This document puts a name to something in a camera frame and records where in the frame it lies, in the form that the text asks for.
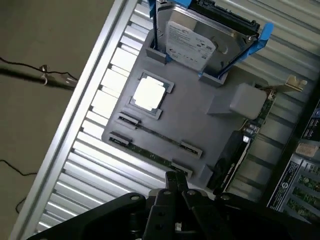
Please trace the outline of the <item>silver CPU chip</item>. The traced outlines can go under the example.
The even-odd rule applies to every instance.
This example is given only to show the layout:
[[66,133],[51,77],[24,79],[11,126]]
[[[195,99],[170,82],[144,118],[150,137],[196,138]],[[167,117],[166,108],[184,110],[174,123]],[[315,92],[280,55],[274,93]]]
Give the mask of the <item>silver CPU chip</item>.
[[141,78],[133,95],[133,100],[135,105],[151,111],[159,107],[165,92],[166,88],[163,82],[151,76],[145,76]]

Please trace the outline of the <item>black open PC case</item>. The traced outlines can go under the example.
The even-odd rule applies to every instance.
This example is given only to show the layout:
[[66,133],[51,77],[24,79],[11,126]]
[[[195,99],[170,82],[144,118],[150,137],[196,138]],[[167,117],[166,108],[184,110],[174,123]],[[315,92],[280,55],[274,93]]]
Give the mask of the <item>black open PC case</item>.
[[299,116],[260,203],[320,227],[320,79]]

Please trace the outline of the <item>black graphics card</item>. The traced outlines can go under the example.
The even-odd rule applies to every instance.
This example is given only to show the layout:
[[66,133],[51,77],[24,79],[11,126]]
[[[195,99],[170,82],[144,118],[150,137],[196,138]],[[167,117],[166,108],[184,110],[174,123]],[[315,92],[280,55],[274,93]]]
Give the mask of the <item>black graphics card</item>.
[[263,105],[257,108],[259,112],[255,113],[252,118],[246,116],[241,127],[234,131],[228,139],[207,183],[207,188],[212,190],[213,194],[218,195],[226,192],[230,187],[234,175],[247,157],[248,151],[265,124],[276,101],[277,93],[302,92],[307,84],[306,80],[289,75],[284,84],[255,86],[259,92],[263,93]]

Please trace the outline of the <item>green RAM stick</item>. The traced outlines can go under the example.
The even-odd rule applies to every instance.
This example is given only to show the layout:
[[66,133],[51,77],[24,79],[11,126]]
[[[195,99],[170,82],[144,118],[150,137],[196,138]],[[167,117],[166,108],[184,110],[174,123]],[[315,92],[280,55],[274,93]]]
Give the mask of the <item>green RAM stick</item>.
[[139,147],[138,145],[135,145],[132,143],[132,140],[130,138],[127,138],[118,132],[112,131],[109,134],[109,141],[116,143],[131,152],[140,155],[146,159],[151,160],[154,163],[157,163],[161,166],[164,166],[166,168],[169,168],[172,171],[181,172],[183,173],[187,178],[190,178],[193,174],[193,171],[191,169],[188,169],[182,165],[179,165],[173,161],[169,161],[151,151],[148,151],[147,149],[144,149],[142,147]]

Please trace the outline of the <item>grey printed parts rack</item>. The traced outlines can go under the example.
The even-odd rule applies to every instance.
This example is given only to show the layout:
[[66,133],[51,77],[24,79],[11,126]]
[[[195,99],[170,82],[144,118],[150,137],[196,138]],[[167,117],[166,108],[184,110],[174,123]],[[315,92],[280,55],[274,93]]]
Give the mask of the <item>grey printed parts rack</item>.
[[[153,49],[153,38],[152,32],[147,34],[104,128],[102,141],[169,170],[109,141],[110,133],[117,132],[133,144],[192,170],[189,181],[207,188],[226,143],[245,117],[253,118],[259,112],[264,93],[240,77],[215,87],[177,62],[164,64],[163,55]],[[141,78],[146,76],[164,83],[166,91],[157,109],[146,110],[133,100]]]

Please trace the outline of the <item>black metal stand pole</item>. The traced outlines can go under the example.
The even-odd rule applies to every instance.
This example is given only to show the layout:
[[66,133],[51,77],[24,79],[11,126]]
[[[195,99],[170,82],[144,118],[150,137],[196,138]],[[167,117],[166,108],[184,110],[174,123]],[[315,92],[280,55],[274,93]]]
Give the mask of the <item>black metal stand pole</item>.
[[6,76],[15,78],[31,83],[37,83],[45,87],[60,88],[65,90],[73,91],[78,83],[78,80],[71,76],[69,73],[47,71],[46,65],[42,68],[37,69],[40,71],[40,75],[34,75],[23,71],[10,69],[4,66],[0,66],[0,76]]

